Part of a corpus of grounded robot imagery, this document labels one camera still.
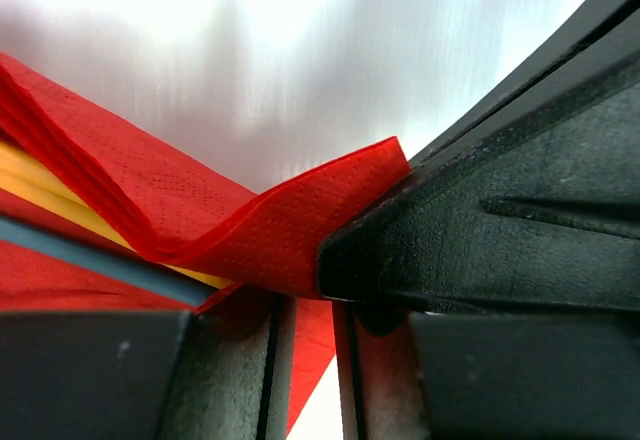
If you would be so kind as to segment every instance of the white surface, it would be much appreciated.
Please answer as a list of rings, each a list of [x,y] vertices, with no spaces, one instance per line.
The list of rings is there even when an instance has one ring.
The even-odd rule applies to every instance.
[[[262,191],[413,155],[583,0],[0,0],[0,50]]]

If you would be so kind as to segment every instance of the red tissue paper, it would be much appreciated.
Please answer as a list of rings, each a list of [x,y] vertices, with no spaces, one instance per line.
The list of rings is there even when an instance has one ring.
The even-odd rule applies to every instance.
[[[1,52],[0,138],[40,161],[142,258],[307,299],[319,298],[320,242],[409,172],[391,138],[256,195]],[[0,203],[5,214],[119,249],[6,192]],[[0,309],[15,308],[184,305],[2,242]],[[296,326],[289,426],[335,351],[329,302],[300,302]]]

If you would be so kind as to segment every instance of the red paper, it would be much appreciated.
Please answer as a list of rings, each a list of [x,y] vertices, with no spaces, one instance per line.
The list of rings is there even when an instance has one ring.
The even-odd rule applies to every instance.
[[[317,297],[320,242],[409,172],[389,139],[255,195],[2,53],[0,138],[43,163],[143,258],[308,298]],[[23,220],[119,248],[6,192],[0,202]],[[0,295],[3,309],[184,307],[4,242]],[[289,427],[334,352],[330,304],[299,302]]]
[[[320,242],[409,171],[389,139],[256,196],[3,54],[0,129],[143,258],[309,298]]]

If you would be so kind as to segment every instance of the black plastic part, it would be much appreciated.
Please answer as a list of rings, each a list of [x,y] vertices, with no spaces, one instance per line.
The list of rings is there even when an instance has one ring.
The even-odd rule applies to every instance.
[[[0,436],[153,439],[187,312],[0,315]]]
[[[442,312],[640,309],[640,0],[619,1],[591,43],[463,119],[330,237],[320,293]]]
[[[411,324],[433,438],[640,435],[637,318],[413,314]]]
[[[377,321],[363,322],[363,313],[360,305],[333,304],[345,440],[428,438],[420,367],[406,316],[398,322],[400,314],[381,310]],[[389,321],[396,328],[388,329]]]
[[[159,439],[281,440],[286,436],[295,301],[279,296],[241,340],[195,323],[171,384]]]
[[[294,316],[229,340],[181,311],[2,314],[0,436],[281,440]]]

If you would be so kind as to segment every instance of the folded napkin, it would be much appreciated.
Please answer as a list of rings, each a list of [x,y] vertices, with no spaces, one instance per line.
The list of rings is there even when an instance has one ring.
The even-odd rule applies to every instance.
[[[87,233],[100,236],[111,244],[124,247],[125,250],[134,251],[118,232],[111,228],[100,215],[89,208],[82,199],[78,198],[42,164],[25,152],[20,151],[15,145],[2,140],[0,140],[0,189],[61,219],[67,220],[68,223],[81,227]],[[0,202],[0,212],[8,213],[10,216],[17,216],[24,220],[25,213],[20,214],[24,206],[16,208],[15,202],[9,202],[9,206],[13,206],[13,215],[11,212],[6,211],[7,207],[2,202]],[[35,223],[36,226],[51,229],[51,225],[47,223],[34,221],[29,223]],[[81,236],[83,240],[86,240],[87,233]],[[216,288],[226,287],[230,283],[228,280],[212,275],[178,267],[171,268]]]
[[[389,139],[255,195],[5,54],[0,136],[143,258],[307,298],[320,242],[409,172]]]

